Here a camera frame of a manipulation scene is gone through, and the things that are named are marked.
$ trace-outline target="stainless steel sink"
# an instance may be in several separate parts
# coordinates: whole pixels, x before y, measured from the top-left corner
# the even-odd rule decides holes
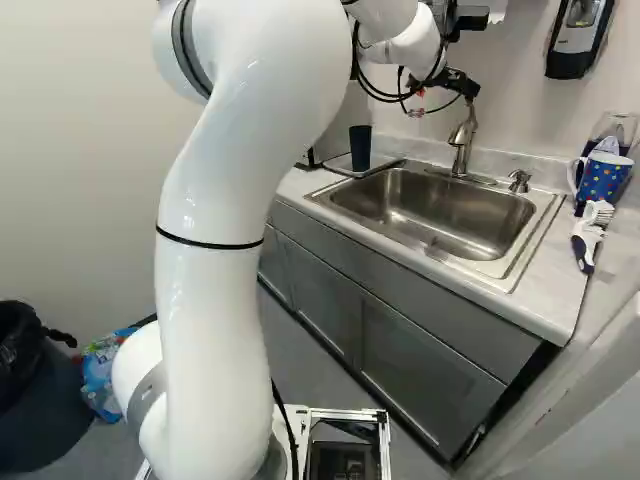
[[[510,292],[563,197],[532,188],[514,194],[452,178],[422,162],[346,180],[307,195],[426,256]]]

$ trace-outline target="gray cabinet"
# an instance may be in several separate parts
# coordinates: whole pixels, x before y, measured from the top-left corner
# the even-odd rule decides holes
[[[347,361],[358,356],[361,310],[358,287],[344,275],[282,236],[293,304]]]
[[[281,202],[273,226],[505,383],[541,340]]]
[[[286,254],[284,247],[280,245],[278,235],[278,232],[270,225],[266,226],[258,275],[269,284],[276,295],[291,306],[291,290],[286,272]]]
[[[505,386],[388,305],[363,297],[362,372],[451,459]]]
[[[541,340],[294,208],[271,215],[261,275],[451,460]]]

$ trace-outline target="polka dot mug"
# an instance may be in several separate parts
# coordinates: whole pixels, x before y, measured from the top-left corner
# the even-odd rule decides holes
[[[584,173],[576,186],[575,169],[579,161],[584,162]],[[576,203],[583,204],[587,200],[606,200],[614,203],[619,195],[616,192],[631,174],[633,160],[613,153],[594,151],[589,158],[579,158],[568,165],[567,180]]]

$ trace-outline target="floor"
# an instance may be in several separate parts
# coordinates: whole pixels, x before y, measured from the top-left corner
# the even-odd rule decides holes
[[[377,407],[375,401],[266,292],[259,293],[272,376],[286,403],[320,408]],[[394,480],[449,476],[392,422]],[[133,480],[142,454],[126,426],[95,424],[62,459],[35,473],[4,480]]]

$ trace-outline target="wall-mounted dispenser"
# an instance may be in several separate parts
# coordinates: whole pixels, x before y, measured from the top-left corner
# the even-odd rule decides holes
[[[604,45],[615,0],[562,0],[551,31],[545,75],[582,78]]]

